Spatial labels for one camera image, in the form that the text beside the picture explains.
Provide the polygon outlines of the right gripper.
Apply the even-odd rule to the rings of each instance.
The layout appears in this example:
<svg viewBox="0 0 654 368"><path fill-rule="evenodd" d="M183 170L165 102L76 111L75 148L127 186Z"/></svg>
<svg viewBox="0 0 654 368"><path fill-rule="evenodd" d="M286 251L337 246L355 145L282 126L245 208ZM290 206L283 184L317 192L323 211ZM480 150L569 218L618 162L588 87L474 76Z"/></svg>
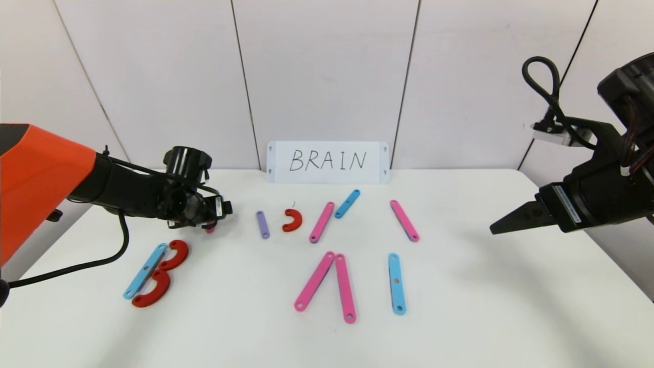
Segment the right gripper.
<svg viewBox="0 0 654 368"><path fill-rule="evenodd" d="M635 182L617 166L575 170L541 187L540 201L527 202L489 226L493 235L558 224L564 233L635 219Z"/></svg>

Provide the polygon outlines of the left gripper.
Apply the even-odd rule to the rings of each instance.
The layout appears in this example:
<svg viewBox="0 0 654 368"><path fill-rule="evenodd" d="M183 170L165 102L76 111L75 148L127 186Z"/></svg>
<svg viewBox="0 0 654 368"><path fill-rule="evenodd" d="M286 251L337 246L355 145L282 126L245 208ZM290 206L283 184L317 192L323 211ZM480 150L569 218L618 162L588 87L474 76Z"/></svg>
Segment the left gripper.
<svg viewBox="0 0 654 368"><path fill-rule="evenodd" d="M231 202L223 201L220 195L210 197L196 195L194 200L194 225L216 225L224 215L233 214Z"/></svg>

